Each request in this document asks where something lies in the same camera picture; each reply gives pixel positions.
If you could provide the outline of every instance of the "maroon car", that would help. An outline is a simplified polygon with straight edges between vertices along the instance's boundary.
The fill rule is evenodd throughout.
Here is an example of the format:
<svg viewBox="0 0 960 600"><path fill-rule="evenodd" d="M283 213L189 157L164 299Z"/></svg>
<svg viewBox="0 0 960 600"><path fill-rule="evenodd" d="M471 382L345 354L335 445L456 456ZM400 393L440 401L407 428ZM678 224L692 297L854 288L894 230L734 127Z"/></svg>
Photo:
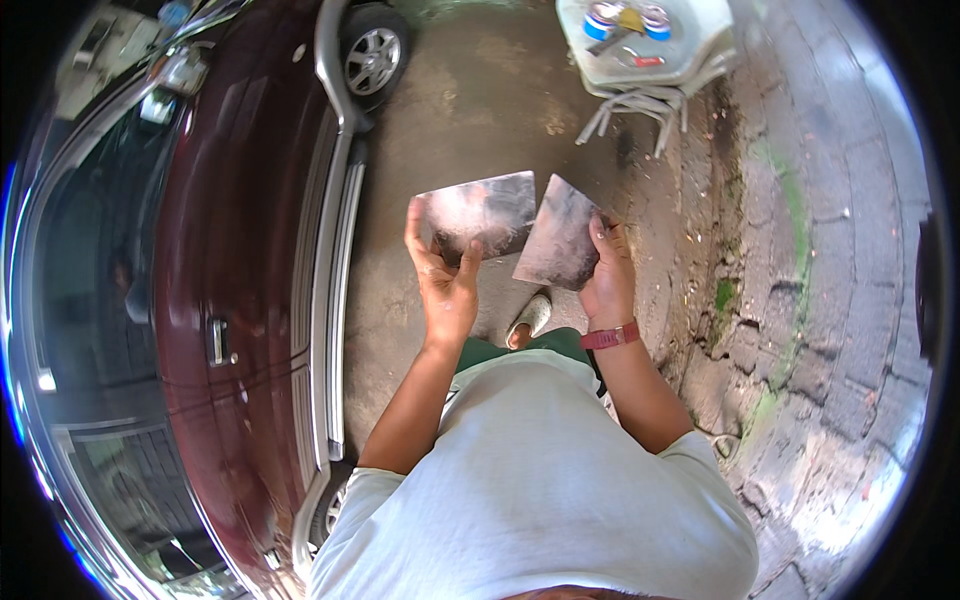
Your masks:
<svg viewBox="0 0 960 600"><path fill-rule="evenodd" d="M13 410L110 593L297 597L349 473L362 133L407 28L380 2L142 4L81 27L12 178Z"/></svg>

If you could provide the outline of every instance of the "red wristwatch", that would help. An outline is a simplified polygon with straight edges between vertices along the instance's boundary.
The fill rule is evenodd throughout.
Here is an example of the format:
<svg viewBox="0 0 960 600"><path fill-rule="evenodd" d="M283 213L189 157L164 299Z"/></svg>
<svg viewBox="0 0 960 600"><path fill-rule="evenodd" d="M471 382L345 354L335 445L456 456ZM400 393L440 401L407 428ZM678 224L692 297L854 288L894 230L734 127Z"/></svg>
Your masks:
<svg viewBox="0 0 960 600"><path fill-rule="evenodd" d="M640 328L636 325L636 319L633 319L629 323L621 325L616 329L591 331L587 335L580 336L580 348L584 350L599 350L601 348L620 346L621 344L630 344L639 339Z"/></svg>

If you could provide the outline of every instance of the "car door handle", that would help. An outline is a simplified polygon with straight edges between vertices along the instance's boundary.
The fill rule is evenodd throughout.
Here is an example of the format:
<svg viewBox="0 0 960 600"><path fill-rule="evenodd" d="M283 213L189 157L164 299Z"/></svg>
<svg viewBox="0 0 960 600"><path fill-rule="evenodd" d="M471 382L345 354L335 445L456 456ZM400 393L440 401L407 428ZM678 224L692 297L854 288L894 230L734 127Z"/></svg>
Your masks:
<svg viewBox="0 0 960 600"><path fill-rule="evenodd" d="M236 364L237 353L229 350L226 319L210 319L210 350L211 367Z"/></svg>

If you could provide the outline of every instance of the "car window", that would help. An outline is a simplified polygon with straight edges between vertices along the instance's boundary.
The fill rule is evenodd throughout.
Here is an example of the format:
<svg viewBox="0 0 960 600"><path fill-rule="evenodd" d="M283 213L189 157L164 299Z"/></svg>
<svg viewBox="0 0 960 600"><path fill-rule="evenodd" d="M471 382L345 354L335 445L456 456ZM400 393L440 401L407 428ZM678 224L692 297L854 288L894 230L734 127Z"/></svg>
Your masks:
<svg viewBox="0 0 960 600"><path fill-rule="evenodd" d="M39 215L44 422L118 544L175 597L244 592L195 508L167 420L153 327L154 231L183 107L153 94L57 182Z"/></svg>

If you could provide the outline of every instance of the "white shoe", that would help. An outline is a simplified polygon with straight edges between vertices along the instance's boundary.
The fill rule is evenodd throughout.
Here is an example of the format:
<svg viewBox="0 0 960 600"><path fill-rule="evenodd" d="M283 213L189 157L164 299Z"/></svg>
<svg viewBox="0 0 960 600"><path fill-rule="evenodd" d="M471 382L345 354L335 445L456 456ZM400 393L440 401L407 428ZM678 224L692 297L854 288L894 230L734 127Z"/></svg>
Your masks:
<svg viewBox="0 0 960 600"><path fill-rule="evenodd" d="M510 325L510 328L507 329L506 347L514 349L510 348L510 338L514 335L516 326L521 323L530 325L530 337L534 337L540 333L540 330L543 329L546 322L550 321L550 310L550 299L547 296L536 294L530 298L527 305L520 311L520 316L517 317L514 324Z"/></svg>

